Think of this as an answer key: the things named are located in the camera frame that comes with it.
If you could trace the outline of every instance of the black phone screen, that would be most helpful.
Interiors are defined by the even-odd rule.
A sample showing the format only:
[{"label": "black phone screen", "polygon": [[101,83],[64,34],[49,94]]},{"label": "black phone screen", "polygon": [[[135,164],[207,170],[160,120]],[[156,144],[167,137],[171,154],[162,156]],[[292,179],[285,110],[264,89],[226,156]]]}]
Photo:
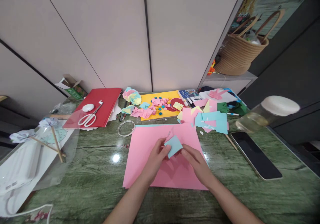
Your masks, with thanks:
[{"label": "black phone screen", "polygon": [[274,166],[247,133],[232,132],[231,136],[263,179],[268,180],[282,177],[281,172]]}]

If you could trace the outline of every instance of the marble countertop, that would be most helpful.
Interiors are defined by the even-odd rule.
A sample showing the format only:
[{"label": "marble countertop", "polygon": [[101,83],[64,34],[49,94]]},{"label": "marble countertop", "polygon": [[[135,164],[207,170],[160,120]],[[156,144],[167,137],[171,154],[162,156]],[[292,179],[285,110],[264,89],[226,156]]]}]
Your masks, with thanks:
[{"label": "marble countertop", "polygon": [[[120,107],[124,101],[120,98]],[[230,132],[237,131],[236,119],[228,116]],[[142,122],[127,115],[126,120],[178,123],[176,117]],[[119,124],[115,120],[106,128],[80,131],[76,155],[61,184],[37,191],[25,210],[53,203],[50,223],[102,223],[126,192],[122,182],[131,136],[119,136]],[[123,128],[129,132],[129,126]],[[212,172],[263,222],[312,223],[320,218],[320,179],[267,128],[250,136],[282,173],[278,180],[260,179],[224,134],[202,135],[200,130],[198,127],[198,137]],[[2,219],[0,223],[25,223],[25,219]],[[159,187],[149,188],[135,222],[230,223],[210,192]]]}]

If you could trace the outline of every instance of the white scissors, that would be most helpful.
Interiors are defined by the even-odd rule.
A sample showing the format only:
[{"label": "white scissors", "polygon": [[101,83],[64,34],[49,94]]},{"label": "white scissors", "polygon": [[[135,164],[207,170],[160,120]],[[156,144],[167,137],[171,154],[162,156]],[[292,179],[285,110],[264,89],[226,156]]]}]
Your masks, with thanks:
[{"label": "white scissors", "polygon": [[80,120],[79,120],[79,122],[78,122],[78,125],[84,125],[85,127],[88,127],[88,126],[91,126],[95,121],[96,121],[96,119],[97,119],[97,116],[95,115],[96,113],[97,113],[97,111],[100,109],[100,107],[103,105],[103,102],[102,102],[102,104],[94,111],[94,113],[91,113],[91,114],[88,114],[88,115],[85,115],[84,117],[82,117]]}]

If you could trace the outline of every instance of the woven basket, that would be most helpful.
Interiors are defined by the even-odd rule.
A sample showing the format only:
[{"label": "woven basket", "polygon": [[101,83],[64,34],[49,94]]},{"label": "woven basket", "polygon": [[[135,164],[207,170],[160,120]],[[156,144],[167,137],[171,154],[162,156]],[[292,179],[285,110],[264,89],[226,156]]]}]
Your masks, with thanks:
[{"label": "woven basket", "polygon": [[[277,14],[278,19],[273,24],[269,32],[261,37],[258,33],[261,29]],[[261,25],[261,27],[256,31],[256,36],[259,39],[261,45],[252,44],[242,38],[244,35],[258,20],[258,18],[252,17],[242,23],[232,34],[226,37],[226,46],[221,50],[221,61],[214,66],[216,72],[220,72],[226,75],[242,75],[250,68],[251,62],[263,51],[263,49],[268,46],[269,40],[267,39],[270,32],[276,27],[281,18],[284,15],[284,10],[278,10],[274,12],[269,18]],[[234,34],[238,29],[247,24],[251,24],[243,30],[240,34]]]}]

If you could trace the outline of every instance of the white lid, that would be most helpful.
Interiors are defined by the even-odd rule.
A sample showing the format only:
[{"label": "white lid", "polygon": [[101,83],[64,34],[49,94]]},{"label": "white lid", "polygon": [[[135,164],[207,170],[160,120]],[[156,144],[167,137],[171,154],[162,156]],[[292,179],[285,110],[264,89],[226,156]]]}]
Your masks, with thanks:
[{"label": "white lid", "polygon": [[276,95],[265,98],[261,105],[267,111],[278,116],[288,116],[300,110],[300,106],[293,100]]}]

